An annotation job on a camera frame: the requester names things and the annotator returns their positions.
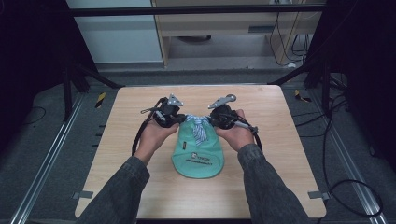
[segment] person's hand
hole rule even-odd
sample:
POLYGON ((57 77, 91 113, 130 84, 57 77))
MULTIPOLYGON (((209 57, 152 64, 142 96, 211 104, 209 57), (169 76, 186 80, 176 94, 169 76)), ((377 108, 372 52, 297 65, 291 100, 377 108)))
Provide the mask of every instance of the person's hand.
POLYGON ((134 156, 147 165, 155 150, 163 144, 169 135, 175 133, 177 128, 178 123, 170 128, 163 128, 155 120, 151 120, 140 136, 139 147, 134 156))
MULTIPOLYGON (((236 110, 236 114, 240 117, 245 118, 244 111, 239 109, 236 110)), ((224 138, 233 150, 238 151, 241 147, 247 144, 254 143, 253 134, 250 130, 234 125, 231 129, 223 130, 216 127, 216 134, 224 138)))

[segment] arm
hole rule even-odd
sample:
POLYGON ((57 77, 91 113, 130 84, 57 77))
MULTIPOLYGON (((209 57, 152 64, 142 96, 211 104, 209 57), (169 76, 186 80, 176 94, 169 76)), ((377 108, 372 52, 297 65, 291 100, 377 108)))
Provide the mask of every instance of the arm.
POLYGON ((106 182, 90 202, 79 223, 135 223, 140 198, 149 181, 147 165, 163 141, 177 131, 178 124, 164 129, 154 120, 142 132, 139 147, 106 182))
MULTIPOLYGON (((236 113, 245 117, 242 110, 236 113)), ((289 190, 274 167, 254 144, 253 135, 245 128, 216 129, 238 152, 244 170, 245 192, 253 223, 309 223, 299 200, 289 190)))

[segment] jacket sleeve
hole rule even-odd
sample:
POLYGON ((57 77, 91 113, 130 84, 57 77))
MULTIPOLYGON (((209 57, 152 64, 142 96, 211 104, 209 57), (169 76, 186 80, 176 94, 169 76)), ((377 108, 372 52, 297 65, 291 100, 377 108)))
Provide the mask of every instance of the jacket sleeve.
POLYGON ((149 171, 136 157, 129 158, 90 202, 77 223, 135 223, 149 171))
POLYGON ((298 198, 286 187, 259 147, 238 151, 252 223, 310 223, 298 198))

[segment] wooden table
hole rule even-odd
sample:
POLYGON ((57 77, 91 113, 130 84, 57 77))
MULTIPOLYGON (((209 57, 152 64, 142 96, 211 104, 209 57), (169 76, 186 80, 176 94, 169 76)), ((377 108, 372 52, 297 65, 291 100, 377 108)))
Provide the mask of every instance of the wooden table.
MULTIPOLYGON (((259 127, 263 152, 285 184, 296 194, 310 217, 326 214, 321 199, 310 199, 308 191, 318 186, 298 137, 282 90, 278 86, 174 86, 131 87, 119 90, 84 186, 93 197, 131 155, 131 145, 147 114, 140 111, 153 107, 161 97, 173 93, 184 102, 179 113, 209 115, 207 109, 220 96, 236 95, 228 103, 242 108, 249 123, 259 127)), ((151 178, 143 191, 138 218, 250 218, 244 191, 243 171, 233 151, 220 138, 224 168, 208 179, 180 175, 171 155, 177 134, 169 136, 151 159, 151 178)), ((80 198, 76 216, 92 199, 80 198)))

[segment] aluminum rail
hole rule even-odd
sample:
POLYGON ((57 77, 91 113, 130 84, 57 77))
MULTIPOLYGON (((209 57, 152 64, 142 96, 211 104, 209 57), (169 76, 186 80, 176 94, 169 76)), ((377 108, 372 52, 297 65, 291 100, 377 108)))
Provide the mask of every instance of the aluminum rail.
POLYGON ((49 149, 47 157, 44 159, 40 169, 38 170, 37 175, 35 176, 35 180, 33 181, 32 185, 25 194, 19 208, 11 218, 10 221, 11 224, 23 224, 26 222, 27 218, 29 217, 29 214, 32 211, 33 206, 35 205, 35 201, 37 200, 38 195, 40 194, 44 184, 46 183, 47 177, 50 174, 52 166, 55 163, 56 158, 58 157, 58 154, 61 151, 62 146, 64 145, 64 140, 66 139, 66 136, 69 134, 69 131, 76 119, 76 116, 79 110, 81 109, 83 99, 84 99, 83 94, 79 94, 77 96, 73 110, 74 112, 70 116, 69 120, 64 122, 60 131, 58 132, 58 135, 56 136, 55 140, 52 143, 51 148, 49 149))

